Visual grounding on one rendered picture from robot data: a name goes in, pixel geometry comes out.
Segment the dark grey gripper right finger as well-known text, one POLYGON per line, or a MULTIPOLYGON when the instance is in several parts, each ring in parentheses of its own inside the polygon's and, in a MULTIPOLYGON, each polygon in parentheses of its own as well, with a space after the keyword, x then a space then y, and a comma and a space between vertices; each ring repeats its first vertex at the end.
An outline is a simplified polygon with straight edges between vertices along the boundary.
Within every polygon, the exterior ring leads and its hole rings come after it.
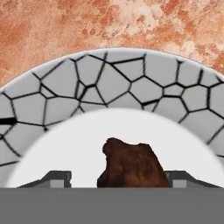
POLYGON ((218 188, 217 185, 194 178, 187 171, 164 172, 172 188, 218 188))

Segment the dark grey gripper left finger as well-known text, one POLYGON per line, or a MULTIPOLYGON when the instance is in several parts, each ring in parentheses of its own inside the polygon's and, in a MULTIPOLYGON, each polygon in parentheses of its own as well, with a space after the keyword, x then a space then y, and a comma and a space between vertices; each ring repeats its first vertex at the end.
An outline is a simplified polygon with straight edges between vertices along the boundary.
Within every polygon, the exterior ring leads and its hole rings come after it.
POLYGON ((49 171, 42 179, 21 185, 20 188, 71 188, 71 171, 49 171))

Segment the brown piece of meat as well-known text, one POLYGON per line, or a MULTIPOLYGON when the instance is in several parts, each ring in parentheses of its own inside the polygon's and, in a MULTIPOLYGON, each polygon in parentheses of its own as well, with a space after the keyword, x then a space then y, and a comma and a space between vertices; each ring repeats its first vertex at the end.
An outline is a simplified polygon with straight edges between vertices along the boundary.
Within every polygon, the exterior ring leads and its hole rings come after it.
POLYGON ((164 169, 146 143, 129 144, 111 137, 102 147, 106 169, 97 187, 170 187, 164 169))

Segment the white plate with black cracks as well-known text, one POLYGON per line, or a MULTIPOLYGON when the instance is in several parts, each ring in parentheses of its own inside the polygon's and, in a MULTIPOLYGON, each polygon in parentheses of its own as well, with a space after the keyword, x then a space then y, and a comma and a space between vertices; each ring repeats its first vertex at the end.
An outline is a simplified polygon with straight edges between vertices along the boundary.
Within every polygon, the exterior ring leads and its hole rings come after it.
POLYGON ((0 87, 0 187, 48 130, 105 108, 167 117, 195 134, 224 165, 223 75, 167 52, 102 48, 50 60, 0 87))

